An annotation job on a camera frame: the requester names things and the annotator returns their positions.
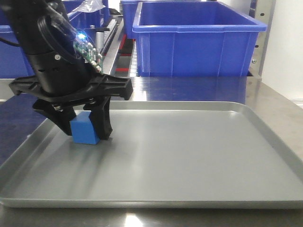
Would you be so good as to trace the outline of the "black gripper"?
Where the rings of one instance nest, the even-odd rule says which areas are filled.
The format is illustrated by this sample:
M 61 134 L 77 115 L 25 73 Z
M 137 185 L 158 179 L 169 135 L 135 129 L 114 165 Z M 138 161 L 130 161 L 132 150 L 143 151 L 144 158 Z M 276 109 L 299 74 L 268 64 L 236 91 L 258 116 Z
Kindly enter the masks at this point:
M 133 92 L 131 80 L 98 73 L 82 57 L 70 63 L 64 58 L 56 60 L 56 54 L 55 51 L 25 52 L 35 74 L 13 80 L 10 89 L 15 95 L 28 93 L 40 98 L 33 104 L 33 110 L 69 136 L 72 135 L 70 121 L 76 117 L 73 107 L 55 109 L 51 103 L 95 97 L 83 109 L 90 110 L 89 119 L 99 139 L 108 140 L 112 133 L 110 96 L 129 100 Z

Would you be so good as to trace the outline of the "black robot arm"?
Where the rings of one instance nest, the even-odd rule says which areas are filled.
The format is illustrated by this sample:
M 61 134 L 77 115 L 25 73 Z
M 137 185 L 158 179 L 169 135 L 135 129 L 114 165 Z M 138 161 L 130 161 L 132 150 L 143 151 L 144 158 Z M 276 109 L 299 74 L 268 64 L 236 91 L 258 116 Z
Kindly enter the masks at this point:
M 131 80 L 103 73 L 102 55 L 79 38 L 60 0 L 3 0 L 0 8 L 34 71 L 10 83 L 13 93 L 35 96 L 33 109 L 67 135 L 72 134 L 74 107 L 82 105 L 90 111 L 97 136 L 107 140 L 110 99 L 128 100 Z

